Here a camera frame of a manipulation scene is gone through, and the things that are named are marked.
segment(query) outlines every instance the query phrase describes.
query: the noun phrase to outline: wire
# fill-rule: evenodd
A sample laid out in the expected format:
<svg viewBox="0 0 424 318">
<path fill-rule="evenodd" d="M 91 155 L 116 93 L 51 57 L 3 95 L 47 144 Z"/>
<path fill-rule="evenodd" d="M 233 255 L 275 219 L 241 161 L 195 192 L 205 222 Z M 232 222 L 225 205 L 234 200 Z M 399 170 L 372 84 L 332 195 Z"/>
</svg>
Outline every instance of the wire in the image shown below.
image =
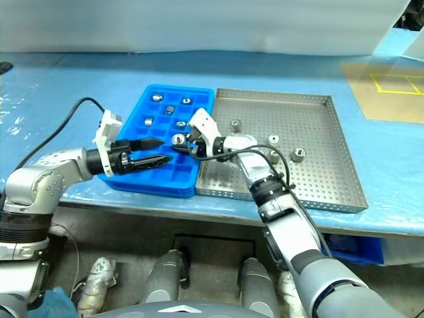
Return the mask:
<svg viewBox="0 0 424 318">
<path fill-rule="evenodd" d="M 72 116 L 74 115 L 74 113 L 76 112 L 76 110 L 78 109 L 78 107 L 84 101 L 90 101 L 90 102 L 92 102 L 94 105 L 96 105 L 101 110 L 102 113 L 105 112 L 105 109 L 94 98 L 91 98 L 91 97 L 81 98 L 71 108 L 71 110 L 69 111 L 68 115 L 62 121 L 62 123 L 60 124 L 60 126 L 49 137 L 47 137 L 45 141 L 41 142 L 37 147 L 34 148 L 33 151 L 31 151 L 29 154 L 27 154 L 25 156 L 25 158 L 23 158 L 21 160 L 21 162 L 18 163 L 18 165 L 15 167 L 15 169 L 13 169 L 13 171 L 18 170 L 19 168 L 22 168 L 24 166 L 24 164 L 26 164 L 26 162 L 28 160 L 30 160 L 30 158 L 32 156 L 34 156 L 41 148 L 43 148 L 44 146 L 46 146 L 46 144 L 48 144 L 54 137 L 56 137 L 62 131 L 62 129 L 66 126 L 66 124 L 68 124 L 69 120 L 72 118 Z M 3 210 L 3 207 L 5 206 L 5 201 L 6 201 L 6 187 L 5 187 L 5 189 L 3 189 L 3 193 L 1 194 L 0 211 Z"/>
<path fill-rule="evenodd" d="M 75 285 L 77 284 L 78 274 L 80 272 L 80 250 L 78 249 L 77 240 L 75 239 L 75 236 L 71 233 L 71 231 L 68 230 L 67 227 L 65 227 L 64 225 L 61 225 L 61 224 L 56 224 L 56 223 L 52 223 L 52 227 L 62 227 L 69 234 L 69 236 L 72 239 L 72 242 L 74 242 L 75 251 L 76 251 L 76 254 L 77 254 L 77 269 L 76 269 L 76 272 L 75 272 L 75 278 L 74 278 L 74 282 L 72 283 L 71 293 L 70 293 L 70 296 L 69 296 L 69 298 L 72 299 L 72 296 L 75 292 Z"/>
<path fill-rule="evenodd" d="M 275 167 L 272 165 L 271 161 L 268 159 L 268 157 L 259 150 L 255 150 L 253 148 L 270 148 L 272 150 L 275 150 L 279 156 L 282 158 L 282 161 L 284 163 L 284 168 L 286 170 L 286 183 L 289 184 L 290 183 L 290 172 L 289 172 L 289 167 L 288 167 L 288 163 L 286 158 L 284 158 L 284 155 L 281 153 L 280 150 L 278 150 L 277 148 L 273 147 L 273 146 L 269 146 L 267 144 L 255 144 L 253 146 L 249 146 L 240 150 L 233 150 L 231 152 L 228 152 L 226 154 L 216 154 L 210 157 L 198 157 L 195 154 L 193 154 L 191 152 L 191 148 L 190 148 L 190 143 L 187 143 L 187 150 L 189 155 L 199 161 L 208 161 L 208 160 L 214 160 L 214 159 L 220 159 L 220 158 L 226 158 L 227 160 L 231 159 L 232 157 L 235 157 L 237 154 L 242 154 L 242 153 L 246 153 L 246 152 L 253 152 L 255 154 L 260 155 L 261 157 L 263 157 L 263 159 L 265 159 L 266 163 L 270 166 L 272 172 L 276 175 L 279 176 L 280 174 L 278 173 L 277 169 L 275 169 Z"/>
<path fill-rule="evenodd" d="M 268 157 L 263 152 L 261 152 L 259 150 L 253 149 L 253 148 L 260 148 L 260 147 L 261 148 L 269 148 L 269 149 L 272 149 L 272 150 L 274 150 L 274 151 L 276 151 L 278 153 L 278 155 L 282 159 L 282 162 L 284 163 L 284 168 L 286 169 L 286 181 L 284 181 L 282 179 L 281 174 L 278 173 L 278 171 L 272 165 L 271 161 L 268 159 Z M 190 143 L 189 142 L 187 142 L 187 149 L 188 149 L 189 155 L 192 158 L 195 158 L 195 159 L 200 160 L 200 161 L 214 160 L 214 159 L 220 159 L 220 158 L 226 158 L 227 160 L 229 160 L 232 157 L 236 156 L 237 154 L 241 154 L 241 153 L 245 153 L 245 152 L 253 152 L 255 154 L 259 154 L 261 157 L 263 157 L 263 159 L 265 159 L 266 163 L 270 166 L 270 168 L 271 168 L 272 172 L 274 173 L 274 175 L 279 177 L 279 179 L 283 183 L 283 186 L 288 190 L 288 192 L 290 193 L 290 195 L 294 198 L 295 202 L 297 203 L 297 205 L 301 209 L 301 212 L 302 212 L 303 216 L 307 219 L 307 222 L 309 223 L 309 225 L 317 233 L 318 239 L 321 242 L 321 245 L 324 247 L 324 250 L 325 250 L 325 253 L 327 254 L 327 256 L 328 257 L 333 257 L 333 254 L 331 253 L 330 248 L 327 245 L 327 242 L 325 242 L 325 239 L 324 239 L 323 235 L 321 234 L 320 230 L 318 229 L 317 225 L 315 224 L 314 220 L 311 218 L 311 216 L 309 215 L 309 212 L 307 211 L 307 209 L 303 206 L 302 202 L 299 200 L 299 198 L 297 197 L 297 195 L 293 192 L 293 190 L 289 186 L 289 184 L 290 184 L 290 173 L 289 173 L 288 163 L 287 163 L 286 158 L 284 157 L 284 155 L 282 154 L 282 152 L 279 149 L 277 149 L 274 146 L 270 146 L 268 144 L 257 144 L 257 145 L 249 146 L 249 147 L 246 147 L 246 148 L 243 148 L 243 149 L 240 149 L 240 150 L 231 151 L 231 152 L 226 153 L 226 154 L 216 154 L 216 155 L 210 156 L 210 157 L 198 157 L 198 156 L 194 155 L 191 152 L 191 148 L 190 148 Z"/>
<path fill-rule="evenodd" d="M 414 318 L 418 318 L 419 316 L 421 316 L 422 313 L 424 313 L 424 308 Z"/>
</svg>

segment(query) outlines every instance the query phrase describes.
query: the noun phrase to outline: white wall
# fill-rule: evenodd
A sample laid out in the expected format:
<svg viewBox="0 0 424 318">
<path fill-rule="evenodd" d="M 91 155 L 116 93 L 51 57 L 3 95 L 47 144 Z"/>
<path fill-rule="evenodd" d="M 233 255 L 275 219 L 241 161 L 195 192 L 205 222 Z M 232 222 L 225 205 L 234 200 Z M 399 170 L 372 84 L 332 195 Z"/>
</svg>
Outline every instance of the white wall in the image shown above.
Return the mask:
<svg viewBox="0 0 424 318">
<path fill-rule="evenodd" d="M 0 0 L 0 50 L 370 54 L 408 2 Z"/>
</svg>

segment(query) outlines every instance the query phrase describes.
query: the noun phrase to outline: blue plastic tray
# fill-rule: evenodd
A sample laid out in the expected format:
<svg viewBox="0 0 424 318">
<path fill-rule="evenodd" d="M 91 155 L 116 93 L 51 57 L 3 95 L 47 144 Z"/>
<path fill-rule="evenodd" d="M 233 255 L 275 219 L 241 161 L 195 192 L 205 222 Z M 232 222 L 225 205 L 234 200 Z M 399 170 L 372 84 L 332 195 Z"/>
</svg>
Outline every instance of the blue plastic tray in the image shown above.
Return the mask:
<svg viewBox="0 0 424 318">
<path fill-rule="evenodd" d="M 154 102 L 152 96 L 163 97 L 161 102 Z M 131 154 L 132 159 L 139 159 L 151 154 L 167 154 L 172 160 L 165 166 L 114 176 L 108 178 L 100 175 L 106 184 L 113 189 L 133 192 L 171 195 L 174 197 L 191 197 L 195 194 L 195 183 L 200 163 L 187 154 L 176 152 L 171 147 L 171 138 L 178 133 L 188 133 L 189 128 L 177 129 L 178 121 L 188 122 L 199 109 L 204 108 L 212 113 L 214 91 L 195 87 L 180 87 L 167 85 L 149 85 L 145 90 L 130 117 L 124 124 L 117 139 L 138 139 L 156 137 L 165 141 L 157 149 Z M 183 98 L 190 98 L 190 104 L 182 104 Z M 166 115 L 167 106 L 173 106 L 172 115 Z M 144 120 L 153 118 L 151 127 L 144 125 Z"/>
</svg>

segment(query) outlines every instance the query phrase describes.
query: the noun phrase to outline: black cable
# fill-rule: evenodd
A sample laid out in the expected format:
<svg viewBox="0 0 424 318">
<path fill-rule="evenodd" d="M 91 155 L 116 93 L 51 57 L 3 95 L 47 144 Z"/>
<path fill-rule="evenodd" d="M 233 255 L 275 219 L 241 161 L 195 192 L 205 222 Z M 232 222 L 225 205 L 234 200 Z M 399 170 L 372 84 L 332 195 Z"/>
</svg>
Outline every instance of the black cable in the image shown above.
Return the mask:
<svg viewBox="0 0 424 318">
<path fill-rule="evenodd" d="M 208 160 L 214 160 L 214 159 L 220 159 L 220 158 L 226 158 L 227 160 L 229 160 L 232 157 L 235 157 L 237 154 L 242 154 L 242 153 L 246 153 L 246 152 L 253 152 L 255 154 L 259 154 L 268 163 L 272 172 L 276 176 L 279 176 L 280 174 L 278 173 L 277 169 L 275 169 L 275 167 L 272 165 L 272 163 L 268 159 L 268 157 L 263 152 L 261 152 L 259 150 L 255 150 L 253 148 L 270 148 L 272 150 L 275 150 L 278 153 L 278 155 L 281 157 L 281 159 L 284 163 L 284 169 L 286 171 L 286 183 L 287 184 L 290 183 L 290 172 L 289 172 L 289 166 L 288 166 L 287 160 L 284 157 L 284 155 L 281 153 L 281 151 L 278 150 L 276 147 L 273 147 L 273 146 L 270 146 L 270 145 L 267 145 L 267 144 L 255 144 L 253 146 L 249 146 L 249 147 L 246 147 L 246 148 L 243 148 L 243 149 L 240 149 L 240 150 L 232 150 L 231 152 L 228 152 L 228 153 L 225 153 L 225 154 L 216 154 L 216 155 L 210 156 L 210 157 L 198 157 L 191 152 L 190 143 L 187 143 L 187 150 L 188 150 L 189 155 L 192 158 L 199 160 L 199 161 L 208 161 Z"/>
<path fill-rule="evenodd" d="M 263 147 L 263 148 L 269 148 L 272 149 L 274 151 L 276 151 L 278 153 L 278 155 L 281 157 L 283 163 L 284 163 L 284 167 L 286 169 L 286 181 L 283 180 L 283 178 L 281 177 L 281 175 L 278 173 L 278 171 L 275 169 L 275 167 L 272 165 L 271 161 L 268 159 L 268 157 L 261 151 L 259 150 L 255 150 L 253 148 L 258 148 L 258 147 Z M 237 154 L 241 154 L 243 152 L 253 152 L 255 154 L 259 154 L 261 157 L 263 157 L 263 159 L 265 159 L 266 163 L 270 166 L 272 172 L 274 173 L 275 176 L 278 176 L 281 180 L 281 182 L 283 183 L 283 186 L 288 190 L 288 192 L 290 193 L 290 195 L 294 198 L 295 202 L 297 203 L 297 205 L 299 206 L 299 208 L 301 209 L 301 212 L 303 213 L 304 217 L 307 219 L 309 225 L 315 230 L 315 232 L 318 235 L 318 239 L 321 242 L 322 246 L 324 247 L 324 250 L 327 254 L 328 257 L 333 257 L 333 254 L 330 251 L 329 246 L 327 245 L 327 242 L 325 242 L 325 239 L 323 237 L 323 235 L 321 234 L 321 232 L 319 231 L 317 225 L 315 224 L 314 220 L 311 218 L 311 216 L 309 215 L 307 209 L 303 206 L 302 202 L 299 200 L 299 198 L 297 197 L 297 195 L 293 192 L 293 190 L 291 189 L 291 187 L 289 186 L 289 183 L 287 182 L 287 180 L 290 180 L 290 175 L 289 175 L 289 169 L 288 169 L 288 163 L 286 158 L 284 157 L 284 155 L 282 154 L 282 152 L 277 149 L 274 146 L 270 146 L 268 144 L 257 144 L 254 146 L 249 146 L 240 150 L 235 150 L 235 151 L 231 151 L 228 152 L 226 154 L 216 154 L 214 156 L 210 156 L 210 157 L 198 157 L 196 155 L 194 155 L 191 152 L 191 147 L 190 147 L 190 143 L 187 142 L 187 150 L 189 155 L 196 159 L 196 160 L 200 160 L 200 161 L 208 161 L 208 160 L 214 160 L 214 159 L 220 159 L 220 158 L 226 158 L 227 160 L 231 159 L 232 157 L 236 156 Z"/>
<path fill-rule="evenodd" d="M 71 108 L 71 110 L 69 111 L 68 115 L 65 117 L 64 121 L 62 121 L 62 124 L 60 124 L 60 126 L 49 137 L 47 137 L 47 139 L 45 141 L 41 142 L 37 147 L 35 147 L 35 149 L 33 151 L 31 151 L 29 154 L 27 154 L 25 156 L 25 158 L 23 158 L 21 160 L 21 162 L 18 163 L 18 165 L 15 167 L 15 169 L 13 169 L 13 171 L 18 170 L 19 168 L 22 168 L 24 166 L 24 164 L 26 164 L 26 162 L 28 160 L 30 160 L 30 158 L 32 156 L 34 156 L 42 147 L 46 146 L 46 144 L 48 144 L 54 137 L 56 137 L 62 131 L 62 129 L 66 126 L 66 124 L 68 124 L 69 120 L 72 118 L 72 116 L 74 115 L 74 113 L 76 112 L 76 110 L 78 109 L 78 107 L 84 101 L 90 101 L 90 102 L 92 102 L 94 105 L 96 105 L 101 110 L 102 113 L 105 112 L 105 109 L 94 98 L 91 98 L 91 97 L 81 98 Z M 0 211 L 3 210 L 3 207 L 5 205 L 5 201 L 6 201 L 6 187 L 5 187 L 5 189 L 3 189 L 3 193 L 1 194 Z"/>
<path fill-rule="evenodd" d="M 286 157 L 283 155 L 283 153 L 281 152 L 280 149 L 274 147 L 274 146 L 270 146 L 269 144 L 258 144 L 256 145 L 259 148 L 268 148 L 271 149 L 275 152 L 278 153 L 278 156 L 280 156 L 283 165 L 284 165 L 284 170 L 286 171 L 286 183 L 289 186 L 290 185 L 290 171 L 289 171 L 289 164 L 287 163 Z"/>
<path fill-rule="evenodd" d="M 424 313 L 424 308 L 414 318 L 418 318 L 419 316 L 421 316 L 422 313 Z"/>
</svg>

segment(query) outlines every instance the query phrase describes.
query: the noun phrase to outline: metal tray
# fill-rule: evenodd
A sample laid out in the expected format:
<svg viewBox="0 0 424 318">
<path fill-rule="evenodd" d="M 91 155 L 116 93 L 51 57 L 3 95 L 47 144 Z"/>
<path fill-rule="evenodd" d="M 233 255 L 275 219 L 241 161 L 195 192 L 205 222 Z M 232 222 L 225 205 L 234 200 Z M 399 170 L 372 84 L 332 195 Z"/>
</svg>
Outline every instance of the metal tray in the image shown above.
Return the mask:
<svg viewBox="0 0 424 318">
<path fill-rule="evenodd" d="M 306 207 L 349 213 L 368 207 L 331 96 L 218 89 L 212 116 L 223 136 L 231 134 L 233 119 L 242 121 L 241 134 L 256 137 L 258 143 L 278 134 L 294 191 Z M 290 160 L 294 148 L 306 149 L 301 164 Z M 276 168 L 284 171 L 281 161 Z M 230 162 L 202 163 L 196 190 L 200 195 L 252 200 Z"/>
</svg>

